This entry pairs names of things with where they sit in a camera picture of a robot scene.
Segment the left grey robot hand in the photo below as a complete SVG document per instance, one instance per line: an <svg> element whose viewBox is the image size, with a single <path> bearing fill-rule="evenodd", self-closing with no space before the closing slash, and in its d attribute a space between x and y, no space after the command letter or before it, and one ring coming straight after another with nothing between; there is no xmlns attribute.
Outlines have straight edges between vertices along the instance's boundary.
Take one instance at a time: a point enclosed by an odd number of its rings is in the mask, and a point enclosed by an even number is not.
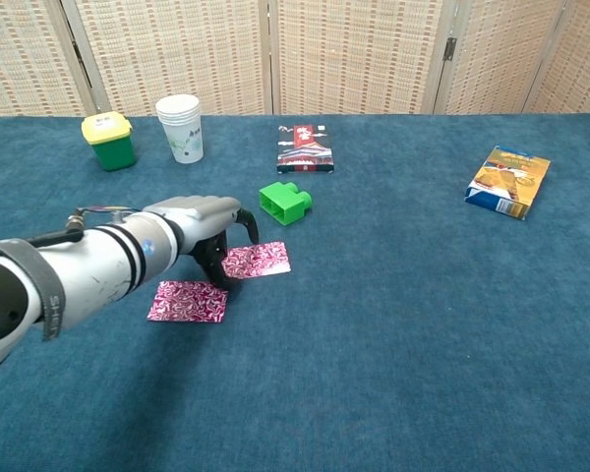
<svg viewBox="0 0 590 472"><path fill-rule="evenodd" d="M228 254L226 230L244 226L253 245L260 241L254 215L231 197L173 197L145 206L143 211L163 217L178 241L178 254L189 255L217 288L231 291L238 281L225 274L222 262Z"/></svg>

